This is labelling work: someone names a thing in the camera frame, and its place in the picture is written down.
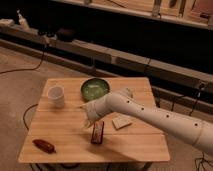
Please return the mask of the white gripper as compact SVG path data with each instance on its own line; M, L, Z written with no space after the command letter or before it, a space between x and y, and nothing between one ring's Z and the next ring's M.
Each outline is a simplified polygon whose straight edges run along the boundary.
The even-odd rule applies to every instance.
M92 124L102 118L95 108L95 101L89 101L84 105L84 110L88 120L84 121L83 128L88 129Z

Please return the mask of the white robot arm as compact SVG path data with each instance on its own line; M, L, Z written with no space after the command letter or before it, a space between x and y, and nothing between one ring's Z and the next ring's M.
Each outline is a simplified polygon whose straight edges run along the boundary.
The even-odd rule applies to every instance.
M213 156L213 123L156 107L133 99L130 89L122 88L89 101L84 107L87 126L113 112L142 120L183 142Z

